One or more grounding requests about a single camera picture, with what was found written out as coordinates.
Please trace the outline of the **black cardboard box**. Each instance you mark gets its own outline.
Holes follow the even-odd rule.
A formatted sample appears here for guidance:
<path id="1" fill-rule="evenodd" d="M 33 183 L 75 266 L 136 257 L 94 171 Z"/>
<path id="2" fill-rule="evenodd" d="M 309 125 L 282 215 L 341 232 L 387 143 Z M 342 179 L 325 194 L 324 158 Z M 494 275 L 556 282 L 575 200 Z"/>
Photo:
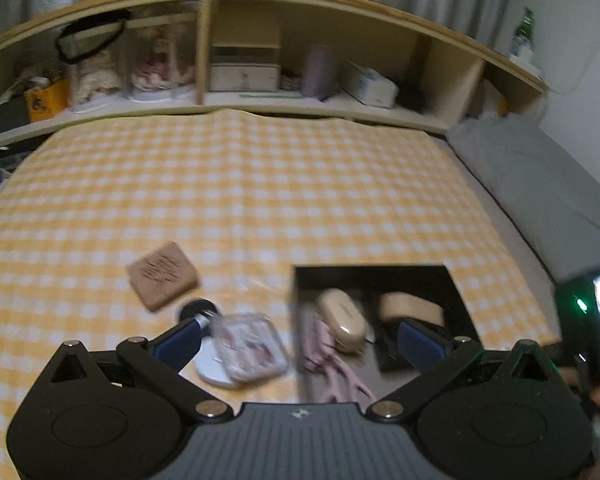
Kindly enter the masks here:
<path id="1" fill-rule="evenodd" d="M 449 270 L 442 264 L 381 264 L 380 266 L 297 266 L 292 274 L 289 309 L 294 322 L 294 350 L 303 402 L 321 400 L 328 381 L 304 365 L 304 343 L 311 333 L 317 298 L 327 289 L 346 292 L 362 313 L 370 332 L 362 352 L 345 354 L 343 361 L 381 398 L 417 376 L 400 355 L 396 338 L 399 322 L 384 321 L 380 300 L 390 292 L 405 292 L 442 307 L 442 330 L 455 336 L 479 337 Z"/>

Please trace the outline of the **beige oval case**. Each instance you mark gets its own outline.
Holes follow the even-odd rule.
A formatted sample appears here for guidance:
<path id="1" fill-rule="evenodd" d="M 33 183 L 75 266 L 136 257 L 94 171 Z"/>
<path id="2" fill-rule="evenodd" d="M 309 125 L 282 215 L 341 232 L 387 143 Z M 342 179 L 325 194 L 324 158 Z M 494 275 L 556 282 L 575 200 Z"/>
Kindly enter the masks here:
<path id="1" fill-rule="evenodd" d="M 367 322 L 350 295 L 342 289 L 326 289 L 318 296 L 317 307 L 339 351 L 365 351 Z"/>

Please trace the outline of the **pink eyelash curler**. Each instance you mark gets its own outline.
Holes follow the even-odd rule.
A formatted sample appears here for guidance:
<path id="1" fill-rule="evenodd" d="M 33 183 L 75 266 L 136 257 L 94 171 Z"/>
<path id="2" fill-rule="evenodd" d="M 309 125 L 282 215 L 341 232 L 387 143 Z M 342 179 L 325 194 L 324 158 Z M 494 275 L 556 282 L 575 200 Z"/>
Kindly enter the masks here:
<path id="1" fill-rule="evenodd" d="M 376 396 L 336 350 L 336 341 L 323 319 L 313 313 L 302 344 L 304 368 L 326 378 L 320 403 L 357 403 L 360 408 L 376 401 Z"/>

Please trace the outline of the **black round compact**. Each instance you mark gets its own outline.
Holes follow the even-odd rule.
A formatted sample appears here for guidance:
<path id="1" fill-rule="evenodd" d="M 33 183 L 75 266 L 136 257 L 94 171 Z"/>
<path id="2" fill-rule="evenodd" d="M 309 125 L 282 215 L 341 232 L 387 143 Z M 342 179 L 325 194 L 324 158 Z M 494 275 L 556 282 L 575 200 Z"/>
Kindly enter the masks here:
<path id="1" fill-rule="evenodd" d="M 212 318 L 221 314 L 219 308 L 212 301 L 206 298 L 197 298 L 189 301 L 181 307 L 178 312 L 178 320 L 194 320 L 198 323 L 202 336 L 207 336 Z"/>

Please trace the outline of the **white round disc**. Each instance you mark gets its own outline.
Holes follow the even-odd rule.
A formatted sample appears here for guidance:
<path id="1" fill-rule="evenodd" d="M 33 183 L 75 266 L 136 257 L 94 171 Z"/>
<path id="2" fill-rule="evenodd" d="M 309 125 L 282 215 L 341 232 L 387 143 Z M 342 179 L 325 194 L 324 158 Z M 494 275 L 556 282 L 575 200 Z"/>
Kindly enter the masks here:
<path id="1" fill-rule="evenodd" d="M 221 353 L 211 336 L 204 337 L 200 349 L 194 357 L 194 365 L 200 379 L 209 385 L 223 389 L 237 389 L 242 386 L 227 374 Z"/>

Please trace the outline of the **wooden oval brush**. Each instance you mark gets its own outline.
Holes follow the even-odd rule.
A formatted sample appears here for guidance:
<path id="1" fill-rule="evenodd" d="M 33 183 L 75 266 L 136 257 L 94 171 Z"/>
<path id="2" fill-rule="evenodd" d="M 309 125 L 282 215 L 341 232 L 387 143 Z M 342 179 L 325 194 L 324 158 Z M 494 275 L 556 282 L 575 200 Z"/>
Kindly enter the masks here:
<path id="1" fill-rule="evenodd" d="M 388 292 L 381 295 L 378 316 L 382 322 L 414 318 L 420 322 L 445 326 L 442 307 L 407 292 Z"/>

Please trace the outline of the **carved wooden block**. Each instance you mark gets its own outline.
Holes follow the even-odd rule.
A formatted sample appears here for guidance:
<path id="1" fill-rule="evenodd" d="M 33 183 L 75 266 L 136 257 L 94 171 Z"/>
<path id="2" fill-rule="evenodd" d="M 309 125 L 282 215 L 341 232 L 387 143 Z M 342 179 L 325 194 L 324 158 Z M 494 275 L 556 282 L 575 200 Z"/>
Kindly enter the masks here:
<path id="1" fill-rule="evenodd" d="M 140 303 L 149 312 L 164 308 L 200 284 L 198 271 L 175 242 L 136 259 L 126 272 Z"/>

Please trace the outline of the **clear press-on nail box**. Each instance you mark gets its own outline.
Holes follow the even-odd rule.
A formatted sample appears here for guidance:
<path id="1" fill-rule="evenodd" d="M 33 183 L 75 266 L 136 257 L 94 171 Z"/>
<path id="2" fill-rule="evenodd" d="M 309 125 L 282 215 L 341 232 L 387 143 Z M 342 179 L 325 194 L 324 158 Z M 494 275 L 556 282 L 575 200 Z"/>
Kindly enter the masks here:
<path id="1" fill-rule="evenodd" d="M 220 363 L 232 382 L 264 382 L 288 370 L 285 346 L 264 314 L 216 316 L 210 323 L 210 334 Z"/>

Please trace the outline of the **yellow checkered tablecloth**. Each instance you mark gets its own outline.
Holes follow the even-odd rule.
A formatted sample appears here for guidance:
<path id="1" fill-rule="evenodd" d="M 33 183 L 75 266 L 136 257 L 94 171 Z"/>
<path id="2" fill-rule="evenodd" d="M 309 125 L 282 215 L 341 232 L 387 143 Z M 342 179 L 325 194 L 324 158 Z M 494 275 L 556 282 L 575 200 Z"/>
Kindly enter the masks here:
<path id="1" fill-rule="evenodd" d="M 558 336 L 550 281 L 445 142 L 341 119 L 98 120 L 55 133 L 0 193 L 0 479 L 6 429 L 57 347 L 169 328 L 126 269 L 175 242 L 200 294 L 291 337 L 291 274 L 319 264 L 445 266 L 481 339 Z"/>

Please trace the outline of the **grey pillow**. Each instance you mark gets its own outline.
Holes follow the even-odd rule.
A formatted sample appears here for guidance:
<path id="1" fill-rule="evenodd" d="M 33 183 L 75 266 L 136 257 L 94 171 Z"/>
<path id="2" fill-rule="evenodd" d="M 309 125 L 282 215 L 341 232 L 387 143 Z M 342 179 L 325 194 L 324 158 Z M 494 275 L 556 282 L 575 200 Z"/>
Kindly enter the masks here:
<path id="1" fill-rule="evenodd" d="M 600 184 L 534 122 L 467 118 L 446 138 L 554 280 L 600 266 Z"/>

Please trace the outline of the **white tissue box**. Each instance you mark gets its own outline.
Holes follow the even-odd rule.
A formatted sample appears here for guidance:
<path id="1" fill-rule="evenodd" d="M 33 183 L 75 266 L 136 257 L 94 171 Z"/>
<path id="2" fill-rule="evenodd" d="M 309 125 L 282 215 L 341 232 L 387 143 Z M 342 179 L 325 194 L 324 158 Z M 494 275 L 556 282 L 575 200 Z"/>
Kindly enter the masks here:
<path id="1" fill-rule="evenodd" d="M 358 102 L 371 107 L 388 110 L 394 107 L 398 86 L 372 68 L 351 62 L 341 69 L 340 86 Z"/>

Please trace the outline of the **yellow box on shelf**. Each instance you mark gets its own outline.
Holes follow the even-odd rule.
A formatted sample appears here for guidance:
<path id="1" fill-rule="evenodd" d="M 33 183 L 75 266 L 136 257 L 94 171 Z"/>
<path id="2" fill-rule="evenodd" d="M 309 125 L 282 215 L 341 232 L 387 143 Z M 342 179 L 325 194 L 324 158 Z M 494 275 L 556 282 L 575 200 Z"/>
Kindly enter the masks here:
<path id="1" fill-rule="evenodd" d="M 69 81 L 66 77 L 53 81 L 46 88 L 24 92 L 30 122 L 52 119 L 68 107 Z"/>

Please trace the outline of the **lilac bottle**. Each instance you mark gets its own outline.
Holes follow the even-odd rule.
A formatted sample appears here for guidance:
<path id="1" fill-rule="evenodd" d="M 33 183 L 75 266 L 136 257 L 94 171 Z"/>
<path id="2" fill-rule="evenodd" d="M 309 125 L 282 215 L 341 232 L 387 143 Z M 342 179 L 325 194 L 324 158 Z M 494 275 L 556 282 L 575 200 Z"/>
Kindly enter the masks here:
<path id="1" fill-rule="evenodd" d="M 309 48 L 302 74 L 300 93 L 325 101 L 337 90 L 338 60 L 331 47 L 314 44 Z"/>

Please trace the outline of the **white mini drawer unit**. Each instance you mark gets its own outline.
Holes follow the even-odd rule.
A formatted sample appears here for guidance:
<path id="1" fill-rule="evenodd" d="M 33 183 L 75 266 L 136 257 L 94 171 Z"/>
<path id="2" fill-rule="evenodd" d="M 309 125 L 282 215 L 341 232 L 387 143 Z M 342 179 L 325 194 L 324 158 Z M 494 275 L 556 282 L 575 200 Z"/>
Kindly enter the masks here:
<path id="1" fill-rule="evenodd" d="M 279 58 L 279 46 L 213 46 L 210 56 L 209 90 L 275 92 L 282 70 Z"/>

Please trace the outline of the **clear doll case right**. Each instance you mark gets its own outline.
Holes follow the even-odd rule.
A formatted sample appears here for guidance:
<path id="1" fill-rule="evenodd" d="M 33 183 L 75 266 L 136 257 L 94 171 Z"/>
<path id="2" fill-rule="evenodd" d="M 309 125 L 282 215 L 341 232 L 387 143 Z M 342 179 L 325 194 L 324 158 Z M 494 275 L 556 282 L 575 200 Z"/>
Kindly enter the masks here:
<path id="1" fill-rule="evenodd" d="M 183 99 L 196 81 L 196 13 L 136 18 L 126 29 L 129 96 L 136 102 Z"/>

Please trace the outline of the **clear doll case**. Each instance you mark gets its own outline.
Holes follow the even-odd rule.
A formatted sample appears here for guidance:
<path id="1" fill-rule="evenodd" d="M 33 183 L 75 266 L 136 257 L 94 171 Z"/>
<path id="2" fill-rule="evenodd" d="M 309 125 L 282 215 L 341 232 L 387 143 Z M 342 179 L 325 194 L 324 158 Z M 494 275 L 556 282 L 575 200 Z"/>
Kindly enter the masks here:
<path id="1" fill-rule="evenodd" d="M 95 26 L 75 22 L 56 38 L 58 58 L 69 79 L 73 113 L 94 112 L 122 95 L 123 33 L 122 21 Z"/>
<path id="2" fill-rule="evenodd" d="M 136 18 L 126 29 L 129 96 L 136 102 L 183 99 L 196 81 L 196 13 Z"/>

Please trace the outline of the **clear doll case left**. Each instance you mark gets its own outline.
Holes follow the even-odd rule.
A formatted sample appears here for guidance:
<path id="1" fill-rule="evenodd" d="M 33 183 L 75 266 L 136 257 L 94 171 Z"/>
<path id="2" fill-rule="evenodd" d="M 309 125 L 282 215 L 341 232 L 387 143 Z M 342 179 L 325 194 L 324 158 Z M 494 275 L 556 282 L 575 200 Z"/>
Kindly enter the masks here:
<path id="1" fill-rule="evenodd" d="M 122 21 L 95 26 L 75 22 L 56 38 L 58 58 L 69 79 L 73 113 L 94 112 L 122 95 L 123 33 Z"/>

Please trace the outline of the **green glass bottle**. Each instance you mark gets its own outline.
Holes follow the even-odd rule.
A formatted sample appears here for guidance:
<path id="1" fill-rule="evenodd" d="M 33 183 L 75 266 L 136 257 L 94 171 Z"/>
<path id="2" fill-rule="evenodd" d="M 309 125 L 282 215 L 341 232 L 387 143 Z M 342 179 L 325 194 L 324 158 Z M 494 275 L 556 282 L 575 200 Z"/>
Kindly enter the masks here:
<path id="1" fill-rule="evenodd" d="M 515 28 L 510 40 L 508 54 L 521 60 L 530 61 L 533 55 L 534 13 L 528 6 L 524 8 L 524 16 Z"/>

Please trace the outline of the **wooden headboard shelf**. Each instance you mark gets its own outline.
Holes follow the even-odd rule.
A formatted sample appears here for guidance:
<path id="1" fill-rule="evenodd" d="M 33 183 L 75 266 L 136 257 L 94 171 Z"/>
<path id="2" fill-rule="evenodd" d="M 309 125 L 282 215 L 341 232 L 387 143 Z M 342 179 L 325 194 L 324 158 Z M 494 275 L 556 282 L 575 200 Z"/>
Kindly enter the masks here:
<path id="1" fill-rule="evenodd" d="M 237 108 L 444 133 L 546 95 L 477 40 L 368 0 L 85 0 L 0 35 L 0 148 L 98 118 Z"/>

